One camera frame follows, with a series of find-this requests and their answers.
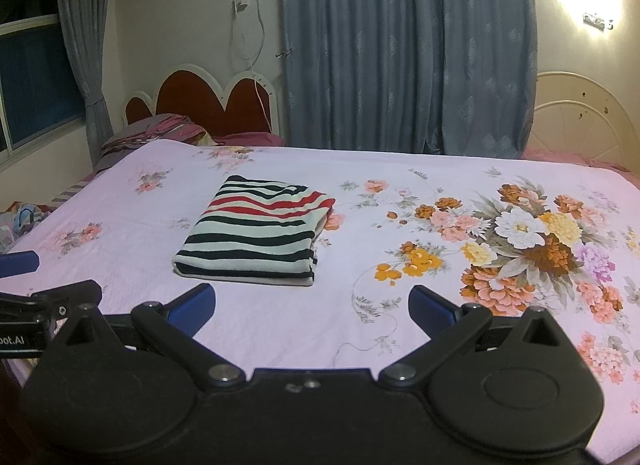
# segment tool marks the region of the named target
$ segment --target folded striped towel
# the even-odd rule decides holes
[[[311,286],[313,242],[335,200],[303,185],[229,176],[174,256],[184,277]]]

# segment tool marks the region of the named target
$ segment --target electrical outlet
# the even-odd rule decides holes
[[[234,0],[234,5],[237,12],[243,12],[249,6],[249,2],[247,0]]]

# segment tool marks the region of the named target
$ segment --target white wall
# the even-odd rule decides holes
[[[538,71],[571,71],[602,84],[622,103],[640,135],[639,3],[584,0],[572,10],[566,0],[536,0]],[[600,32],[582,24],[582,12],[590,8],[581,6],[617,14],[614,29]]]
[[[109,0],[103,84],[114,131],[122,128],[124,93],[117,48],[115,0]],[[10,166],[0,168],[0,210],[14,201],[46,203],[91,173],[84,126],[68,132]]]
[[[239,17],[250,54],[254,54],[261,31],[255,0],[248,1],[249,7]],[[255,70],[279,92],[282,64],[275,58],[282,50],[278,0],[260,0],[260,8],[266,40]],[[200,65],[222,87],[248,69],[231,52],[232,0],[116,0],[116,15],[126,96],[135,90],[153,96],[166,72],[177,64]]]

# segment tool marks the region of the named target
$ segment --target electrical cable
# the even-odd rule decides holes
[[[254,66],[255,63],[258,62],[258,59],[260,57],[260,54],[262,53],[262,50],[264,49],[264,43],[266,40],[266,32],[265,32],[265,28],[264,28],[264,22],[262,20],[262,14],[260,12],[260,0],[255,0],[255,6],[257,9],[257,14],[258,14],[258,22],[260,23],[260,29],[262,30],[262,38],[260,40],[260,48],[258,49],[258,52],[253,55],[253,56],[249,56],[249,51],[248,51],[248,47],[246,44],[246,37],[244,35],[244,31],[242,30],[242,24],[239,23],[238,21],[238,4],[236,1],[234,1],[234,23],[232,26],[232,36],[233,36],[233,44],[236,44],[236,23],[238,23],[238,26],[240,28],[240,38],[242,40],[242,48],[244,49],[244,53],[245,55],[240,55],[238,54],[238,52],[235,51],[234,48],[234,53],[236,55],[238,55],[238,57],[246,60],[249,62],[249,69],[251,70],[251,75],[254,79],[254,86],[255,86],[255,94],[258,97],[258,102],[260,103],[260,107],[262,108],[262,114],[264,116],[264,120],[267,122],[267,125],[269,127],[269,132],[273,132],[273,129],[271,127],[271,121],[267,116],[267,111],[264,108],[264,103],[262,102],[262,98],[260,97],[260,92],[258,91],[258,81],[256,78],[256,74],[255,74],[255,70],[254,70]]]

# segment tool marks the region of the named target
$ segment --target blue gripper pad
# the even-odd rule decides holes
[[[412,288],[408,305],[411,319],[431,338],[462,317],[459,307],[422,285]]]
[[[40,258],[33,252],[15,252],[0,255],[0,277],[10,277],[38,270]]]
[[[193,337],[213,316],[216,293],[211,285],[202,283],[165,306],[167,321]]]

